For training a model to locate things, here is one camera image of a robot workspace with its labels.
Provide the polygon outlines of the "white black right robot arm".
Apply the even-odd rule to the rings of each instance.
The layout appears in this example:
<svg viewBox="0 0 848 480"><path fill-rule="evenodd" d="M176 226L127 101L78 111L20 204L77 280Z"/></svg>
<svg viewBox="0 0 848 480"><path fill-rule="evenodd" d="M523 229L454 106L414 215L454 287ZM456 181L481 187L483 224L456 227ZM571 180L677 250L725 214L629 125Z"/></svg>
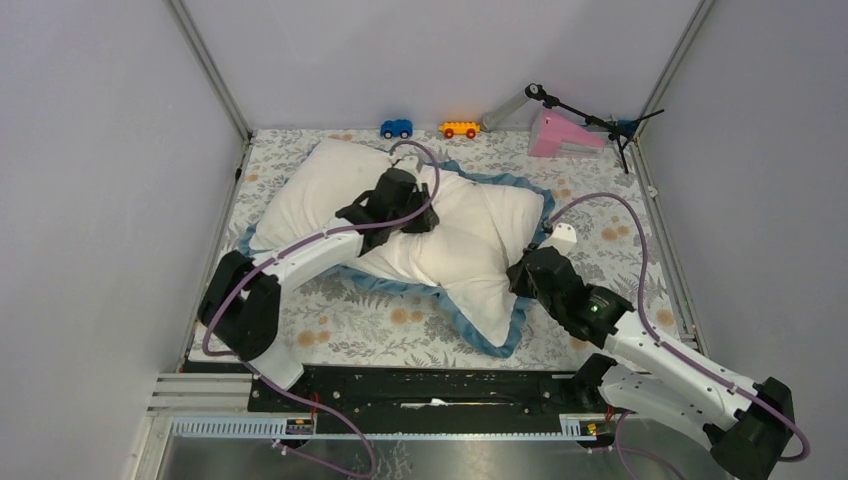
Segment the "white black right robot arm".
<svg viewBox="0 0 848 480"><path fill-rule="evenodd" d="M511 292L599 348L576 374L579 407L635 411L688 436L737 479L770 476L793 436L786 384L756 382L644 325L628 300L584 282L553 247L526 251L507 276Z"/></svg>

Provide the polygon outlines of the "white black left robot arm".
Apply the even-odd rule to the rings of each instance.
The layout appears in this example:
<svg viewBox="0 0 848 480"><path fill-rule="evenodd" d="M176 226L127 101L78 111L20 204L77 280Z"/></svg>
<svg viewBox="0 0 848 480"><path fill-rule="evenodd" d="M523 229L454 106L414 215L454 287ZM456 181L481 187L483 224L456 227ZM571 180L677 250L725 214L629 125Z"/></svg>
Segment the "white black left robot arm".
<svg viewBox="0 0 848 480"><path fill-rule="evenodd" d="M207 355L212 337L272 387L272 398L288 411L309 401L303 364L279 335L282 299L307 281L384 245L396 231L421 234L439 223L432 207L440 184L418 181L391 167L374 188L339 209L317 231L289 245L248 256L238 250L218 262L198 307Z"/></svg>

